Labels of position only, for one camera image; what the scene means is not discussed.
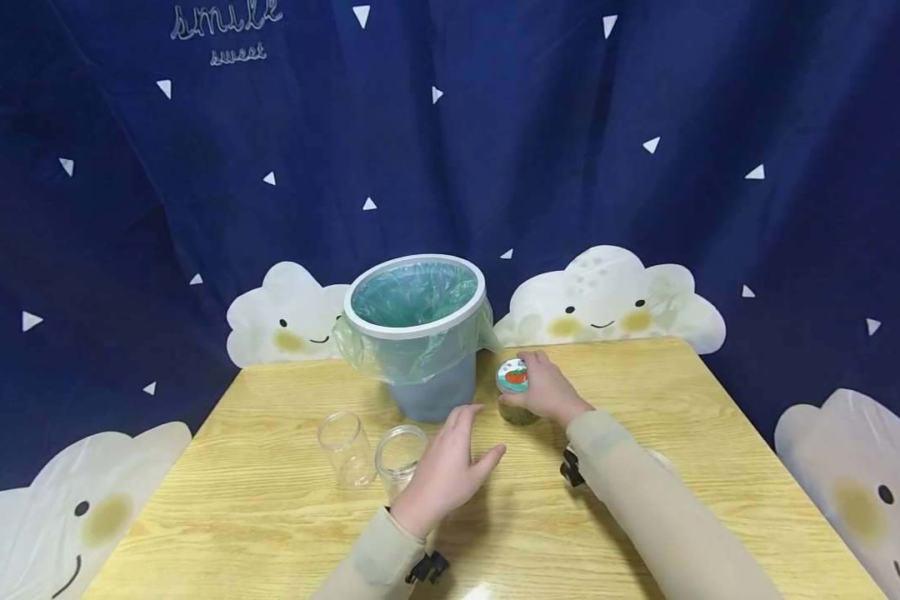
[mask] smiling cloud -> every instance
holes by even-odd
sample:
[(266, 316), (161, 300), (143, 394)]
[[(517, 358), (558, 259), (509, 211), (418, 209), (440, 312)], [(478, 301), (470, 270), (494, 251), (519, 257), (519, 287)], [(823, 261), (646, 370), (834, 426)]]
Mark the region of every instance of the smiling cloud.
[(900, 418), (837, 390), (821, 406), (791, 406), (774, 442), (780, 461), (873, 580), (900, 600)]
[(190, 440), (180, 422), (99, 433), (0, 492), (0, 598), (80, 598)]
[(237, 297), (227, 310), (230, 360), (248, 367), (337, 356), (330, 332), (348, 287), (322, 287), (296, 262), (273, 265), (262, 286)]
[(644, 267), (625, 248), (591, 247), (563, 271), (522, 283), (494, 331), (507, 346), (672, 335), (715, 353), (727, 326), (694, 289), (685, 267)]

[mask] beige sleeve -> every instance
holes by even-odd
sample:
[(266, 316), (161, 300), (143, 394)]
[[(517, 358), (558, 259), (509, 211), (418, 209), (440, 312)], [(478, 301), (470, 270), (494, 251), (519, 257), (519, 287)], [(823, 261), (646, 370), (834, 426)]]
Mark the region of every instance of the beige sleeve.
[(423, 549), (423, 539), (381, 507), (312, 600), (406, 600), (413, 585), (404, 579), (423, 558)]
[(606, 412), (567, 428), (580, 473), (627, 532), (670, 600), (778, 600), (783, 595), (713, 512)]

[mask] yellow cheek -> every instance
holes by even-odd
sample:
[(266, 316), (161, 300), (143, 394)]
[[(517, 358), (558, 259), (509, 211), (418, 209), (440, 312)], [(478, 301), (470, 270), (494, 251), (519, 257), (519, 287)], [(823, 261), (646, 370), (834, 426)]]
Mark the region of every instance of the yellow cheek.
[(304, 341), (293, 331), (280, 329), (273, 334), (273, 346), (280, 348), (285, 353), (302, 353)]
[(887, 519), (873, 490), (868, 490), (855, 479), (844, 477), (833, 483), (831, 493), (837, 518), (857, 542), (876, 544), (884, 539)]
[(547, 331), (555, 338), (569, 338), (582, 327), (583, 323), (580, 322), (580, 318), (558, 317), (550, 322), (550, 327), (547, 327)]
[(620, 328), (626, 333), (646, 331), (653, 324), (653, 314), (646, 308), (629, 311), (620, 320)]
[(113, 542), (130, 524), (133, 500), (126, 493), (114, 493), (90, 507), (88, 522), (83, 525), (83, 543), (90, 546)]

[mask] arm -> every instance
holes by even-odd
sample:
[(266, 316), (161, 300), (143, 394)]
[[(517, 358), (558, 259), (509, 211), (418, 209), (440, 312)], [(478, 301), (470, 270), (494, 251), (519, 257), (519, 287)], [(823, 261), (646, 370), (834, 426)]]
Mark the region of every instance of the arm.
[(425, 539), (452, 510), (473, 498), (507, 451), (500, 444), (472, 462), (470, 434), (481, 410), (482, 404), (471, 404), (450, 412), (391, 510), (377, 511), (312, 600), (410, 598), (413, 585), (405, 579), (423, 558)]
[(566, 429), (580, 472), (627, 532), (671, 600), (783, 599), (770, 577), (713, 512), (640, 447), (615, 418), (595, 411), (544, 352), (521, 352), (530, 389), (501, 402)]
[(413, 585), (404, 579), (423, 558), (423, 546), (423, 539), (405, 530), (386, 509), (380, 509), (312, 600), (410, 598)]

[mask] gray trash can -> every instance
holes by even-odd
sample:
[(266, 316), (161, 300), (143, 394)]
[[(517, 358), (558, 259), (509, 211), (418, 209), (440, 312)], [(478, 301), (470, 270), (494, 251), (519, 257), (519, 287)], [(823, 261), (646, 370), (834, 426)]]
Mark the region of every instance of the gray trash can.
[(396, 258), (357, 277), (334, 336), (351, 365), (386, 382), (403, 414), (423, 423), (473, 402), (476, 352), (499, 346), (483, 273), (446, 254)]

